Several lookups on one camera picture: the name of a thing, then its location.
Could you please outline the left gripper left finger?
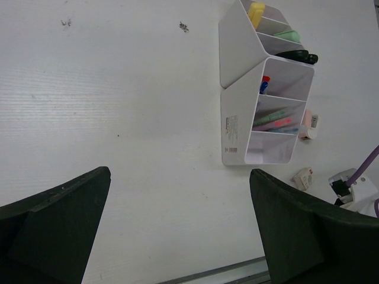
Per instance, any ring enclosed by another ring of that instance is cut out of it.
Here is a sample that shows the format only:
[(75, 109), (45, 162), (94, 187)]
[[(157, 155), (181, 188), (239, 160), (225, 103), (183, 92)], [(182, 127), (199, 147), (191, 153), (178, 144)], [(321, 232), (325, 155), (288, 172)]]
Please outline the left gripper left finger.
[(1, 283), (81, 283), (111, 185), (101, 166), (1, 207)]

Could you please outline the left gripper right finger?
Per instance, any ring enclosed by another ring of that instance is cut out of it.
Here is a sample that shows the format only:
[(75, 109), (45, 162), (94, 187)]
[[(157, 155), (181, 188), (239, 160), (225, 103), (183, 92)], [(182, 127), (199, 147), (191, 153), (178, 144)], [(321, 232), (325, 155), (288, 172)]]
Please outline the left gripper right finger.
[(378, 283), (378, 219), (250, 173), (272, 283)]

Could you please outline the small white eraser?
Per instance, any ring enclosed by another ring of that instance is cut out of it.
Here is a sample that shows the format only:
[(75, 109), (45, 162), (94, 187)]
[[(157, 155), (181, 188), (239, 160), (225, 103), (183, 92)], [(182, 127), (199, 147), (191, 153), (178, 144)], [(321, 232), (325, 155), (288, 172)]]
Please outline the small white eraser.
[(308, 188), (312, 185), (314, 181), (312, 168), (305, 167), (301, 169), (295, 176), (293, 176), (292, 181), (294, 182), (298, 190), (308, 190)]

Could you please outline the pink pen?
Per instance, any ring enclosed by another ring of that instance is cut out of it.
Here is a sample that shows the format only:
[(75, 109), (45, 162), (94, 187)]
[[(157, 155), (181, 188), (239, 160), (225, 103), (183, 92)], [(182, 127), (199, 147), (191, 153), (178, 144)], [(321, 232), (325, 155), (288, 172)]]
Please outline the pink pen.
[(292, 121), (293, 120), (291, 118), (284, 118), (284, 119), (281, 119), (281, 120), (276, 120), (276, 121), (274, 121), (274, 127), (275, 128), (284, 127), (286, 125), (291, 124)]

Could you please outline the dark green pen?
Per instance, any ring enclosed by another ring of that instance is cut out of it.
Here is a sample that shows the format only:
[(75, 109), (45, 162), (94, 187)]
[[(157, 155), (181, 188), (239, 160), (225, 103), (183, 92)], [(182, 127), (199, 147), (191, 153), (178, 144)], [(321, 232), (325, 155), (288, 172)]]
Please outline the dark green pen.
[(265, 115), (263, 117), (256, 119), (253, 122), (253, 126), (257, 127), (260, 125), (264, 125), (264, 124), (267, 124), (269, 122), (275, 121), (277, 119), (285, 118), (285, 117), (291, 115), (292, 113), (293, 113), (293, 110), (291, 110), (291, 109), (282, 109), (282, 110), (270, 113), (268, 115)]

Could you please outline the blue pen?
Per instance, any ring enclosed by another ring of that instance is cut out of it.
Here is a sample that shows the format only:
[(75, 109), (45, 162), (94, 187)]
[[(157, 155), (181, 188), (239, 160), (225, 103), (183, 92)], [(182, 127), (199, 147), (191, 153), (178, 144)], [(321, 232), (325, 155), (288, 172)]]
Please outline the blue pen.
[(262, 82), (259, 93), (265, 95), (267, 93), (267, 88), (268, 88), (268, 82)]

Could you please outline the black handled scissors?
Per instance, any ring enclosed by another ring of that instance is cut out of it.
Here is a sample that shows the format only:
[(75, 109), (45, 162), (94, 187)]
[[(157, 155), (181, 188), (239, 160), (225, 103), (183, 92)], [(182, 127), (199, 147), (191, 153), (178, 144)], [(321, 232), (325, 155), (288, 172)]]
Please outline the black handled scissors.
[(276, 56), (310, 65), (316, 64), (319, 60), (318, 55), (311, 54), (308, 50), (284, 51), (277, 53)]

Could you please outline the green highlighter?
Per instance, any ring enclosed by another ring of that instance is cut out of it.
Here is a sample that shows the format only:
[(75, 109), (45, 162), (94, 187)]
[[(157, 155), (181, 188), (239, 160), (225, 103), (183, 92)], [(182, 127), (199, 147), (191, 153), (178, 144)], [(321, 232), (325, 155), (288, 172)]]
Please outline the green highlighter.
[(295, 30), (288, 30), (288, 31), (283, 31), (281, 33), (276, 33), (276, 34), (274, 34), (274, 37), (281, 38), (283, 40), (288, 40), (291, 42), (295, 42), (298, 44), (301, 43), (300, 35)]

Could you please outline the yellow highlighter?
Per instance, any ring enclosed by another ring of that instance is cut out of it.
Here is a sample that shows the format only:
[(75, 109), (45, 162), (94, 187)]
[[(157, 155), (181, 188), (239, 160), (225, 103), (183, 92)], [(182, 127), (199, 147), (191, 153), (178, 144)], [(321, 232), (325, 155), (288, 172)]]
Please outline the yellow highlighter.
[(248, 17), (249, 17), (254, 29), (257, 29), (259, 23), (261, 22), (264, 11), (265, 11), (265, 4), (263, 4), (261, 2), (251, 3), (249, 10), (248, 10)]

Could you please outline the red pen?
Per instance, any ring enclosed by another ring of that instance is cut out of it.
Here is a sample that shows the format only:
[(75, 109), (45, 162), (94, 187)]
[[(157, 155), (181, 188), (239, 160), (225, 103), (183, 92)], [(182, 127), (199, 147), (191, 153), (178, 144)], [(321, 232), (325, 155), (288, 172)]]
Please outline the red pen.
[(269, 82), (271, 78), (269, 76), (263, 76), (262, 82)]

